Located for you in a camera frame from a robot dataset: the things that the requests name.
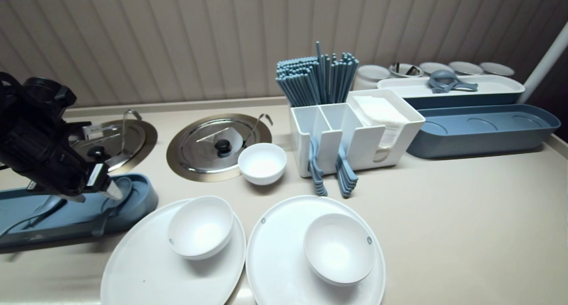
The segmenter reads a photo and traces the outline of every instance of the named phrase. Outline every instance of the counter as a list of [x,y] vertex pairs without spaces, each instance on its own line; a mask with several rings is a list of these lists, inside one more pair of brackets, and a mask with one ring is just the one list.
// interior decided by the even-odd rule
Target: counter
[[[150,178],[160,198],[158,207],[206,194],[224,198],[248,236],[277,202],[314,193],[311,180],[298,176],[288,109],[270,104],[134,107],[156,127],[158,143],[132,172]],[[258,106],[234,107],[242,105]],[[120,111],[74,110],[68,121],[103,123],[121,119],[116,115]],[[96,113],[104,115],[81,117]],[[240,176],[198,183],[169,169],[166,149],[176,133],[197,119],[221,113],[270,114],[273,142],[288,155],[280,182],[255,187]],[[335,176],[326,176],[325,186],[329,197],[367,221],[381,244],[387,272],[383,305],[568,303],[568,161],[549,145],[535,153],[439,161],[405,154],[395,167],[357,174],[359,183],[348,200],[341,198]],[[27,184],[12,171],[0,171],[2,190]],[[0,250],[0,303],[100,303],[105,264],[123,235]],[[229,303],[254,304],[245,275]]]

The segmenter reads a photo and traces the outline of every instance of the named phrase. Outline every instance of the round metal cooking well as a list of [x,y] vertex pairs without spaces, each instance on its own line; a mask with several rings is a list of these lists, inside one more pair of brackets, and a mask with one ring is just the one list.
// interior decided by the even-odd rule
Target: round metal cooking well
[[[117,157],[121,152],[122,120],[103,123],[101,127],[103,129],[103,137],[101,138],[70,142],[71,147],[89,162],[95,161],[93,157],[88,155],[89,150],[93,147],[104,147],[105,153],[111,158]],[[134,119],[126,120],[125,149],[131,155],[121,161],[114,160],[114,164],[108,168],[109,174],[118,175],[132,170],[150,154],[157,139],[158,132],[150,123]]]
[[[225,114],[188,125],[170,142],[166,154],[168,165],[177,175],[199,182],[217,182],[239,176],[237,160],[244,149],[243,141],[257,120],[249,115]],[[259,121],[245,147],[271,142],[270,130]]]

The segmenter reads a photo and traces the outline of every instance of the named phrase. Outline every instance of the chopstick bundle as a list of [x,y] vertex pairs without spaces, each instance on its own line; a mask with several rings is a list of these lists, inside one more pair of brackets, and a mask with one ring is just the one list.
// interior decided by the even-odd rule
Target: chopstick bundle
[[276,83],[292,107],[344,103],[347,100],[359,60],[351,53],[342,53],[340,59],[335,53],[331,57],[322,55],[319,42],[316,42],[316,49],[316,56],[276,64]]

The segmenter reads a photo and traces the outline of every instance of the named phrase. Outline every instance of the plate rim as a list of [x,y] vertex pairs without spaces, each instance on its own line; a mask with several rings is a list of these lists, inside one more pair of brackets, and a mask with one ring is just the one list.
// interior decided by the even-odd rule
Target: plate rim
[[247,242],[247,255],[245,257],[245,271],[247,272],[247,281],[249,283],[250,292],[252,293],[254,301],[256,302],[256,304],[263,305],[261,303],[261,301],[259,301],[257,293],[254,291],[252,281],[249,279],[249,276],[250,276],[249,273],[252,273],[251,271],[249,271],[249,264],[250,264],[249,255],[251,253],[250,249],[251,249],[251,245],[252,245],[251,242],[255,238],[257,231],[258,231],[258,227],[262,224],[262,219],[264,219],[266,217],[266,215],[271,214],[272,212],[274,212],[274,210],[277,210],[282,205],[288,204],[288,202],[291,201],[291,200],[300,200],[302,198],[318,198],[318,199],[322,199],[322,200],[328,200],[328,202],[331,201],[332,204],[338,204],[338,206],[341,206],[341,208],[344,208],[345,210],[352,212],[353,214],[359,216],[360,221],[363,222],[363,226],[368,228],[369,230],[371,230],[371,235],[372,235],[372,238],[373,238],[373,244],[375,244],[376,247],[378,248],[378,251],[379,251],[379,254],[380,254],[379,259],[381,260],[382,265],[383,265],[383,270],[382,270],[382,273],[381,273],[381,275],[383,277],[383,281],[382,281],[382,284],[380,286],[381,292],[379,293],[378,303],[377,303],[378,305],[381,304],[382,301],[383,301],[383,298],[385,297],[385,290],[386,290],[386,263],[385,263],[385,255],[384,255],[383,250],[381,248],[381,244],[379,243],[377,236],[373,232],[373,229],[371,228],[371,226],[369,226],[369,224],[367,224],[367,222],[365,222],[365,220],[357,212],[355,212],[355,210],[353,210],[349,206],[343,204],[342,202],[338,202],[338,201],[336,201],[332,198],[329,198],[327,196],[318,196],[318,195],[313,195],[313,194],[293,196],[291,198],[286,198],[285,200],[282,200],[282,201],[274,204],[272,207],[268,208],[268,210],[266,212],[264,212],[264,214],[262,214],[260,219],[258,219],[256,224],[254,224],[254,227],[253,227],[252,231],[250,232],[249,239],[248,239],[248,242]]
[[[109,279],[108,278],[109,274],[108,274],[107,268],[108,268],[109,264],[111,263],[111,260],[113,259],[113,257],[117,257],[117,256],[115,256],[116,255],[115,252],[118,250],[119,246],[121,244],[126,244],[125,243],[126,240],[130,239],[131,236],[135,235],[135,232],[138,231],[138,227],[142,227],[142,226],[144,226],[144,224],[146,224],[146,222],[152,221],[152,218],[156,217],[158,214],[164,213],[164,212],[166,212],[166,210],[169,210],[171,208],[176,208],[177,205],[180,205],[179,208],[181,208],[181,206],[183,206],[187,202],[190,202],[193,199],[195,199],[195,198],[185,198],[185,199],[182,199],[182,200],[171,202],[171,203],[169,203],[165,206],[162,206],[162,207],[158,208],[157,210],[154,210],[153,212],[151,212],[150,214],[148,214],[144,218],[142,218],[142,220],[137,222],[132,228],[130,228],[130,230],[128,232],[126,232],[124,237],[120,239],[120,242],[116,245],[116,247],[112,251],[111,256],[108,258],[108,261],[105,264],[105,270],[103,271],[103,276],[102,276],[102,279],[101,279],[101,288],[99,290],[99,298],[100,298],[100,301],[101,301],[101,305],[105,305],[105,300],[103,299],[103,287],[105,285],[105,280]],[[239,281],[241,280],[241,277],[243,276],[243,268],[244,268],[244,265],[245,265],[245,260],[247,259],[247,245],[248,245],[247,234],[245,233],[243,223],[241,222],[239,216],[237,216],[237,214],[235,213],[234,210],[233,210],[233,216],[235,216],[235,220],[237,221],[236,224],[238,224],[238,226],[240,228],[240,230],[238,232],[239,232],[239,234],[241,234],[243,236],[244,253],[243,253],[243,257],[241,257],[242,260],[240,261],[241,265],[239,266],[239,269],[240,269],[239,275],[235,279],[235,283],[233,284],[231,291],[229,292],[229,294],[226,297],[224,297],[225,300],[220,305],[227,303],[227,301],[231,298],[231,295],[235,291],[235,288],[237,287],[237,285],[239,284]]]

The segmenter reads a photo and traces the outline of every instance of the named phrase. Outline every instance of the small white bowl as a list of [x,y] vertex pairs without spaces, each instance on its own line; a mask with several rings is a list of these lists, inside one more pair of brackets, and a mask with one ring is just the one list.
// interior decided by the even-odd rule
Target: small white bowl
[[452,73],[454,72],[454,69],[452,69],[451,67],[438,62],[424,62],[420,64],[420,68],[424,70],[424,73],[428,76],[439,70],[446,70]]
[[371,235],[349,216],[326,214],[304,236],[304,251],[314,272],[332,285],[361,281],[375,265]]
[[[406,72],[408,72],[408,70],[410,70],[413,66],[418,69],[418,74],[406,75]],[[398,72],[396,72],[394,65],[391,64],[389,66],[389,71],[391,72],[392,78],[420,78],[420,76],[424,75],[424,71],[419,66],[408,63],[400,63]]]
[[483,62],[479,66],[485,71],[487,74],[495,74],[501,76],[513,76],[515,75],[515,70],[511,69],[508,66],[504,66],[503,64],[498,64],[494,62]]
[[483,74],[483,69],[473,63],[469,62],[462,62],[462,61],[454,61],[448,64],[454,71],[456,71],[457,75],[480,75]]
[[205,260],[231,240],[233,210],[217,196],[194,198],[172,218],[168,240],[172,250],[188,260]]
[[268,185],[276,182],[286,167],[286,152],[272,143],[257,143],[239,155],[239,169],[250,183]]

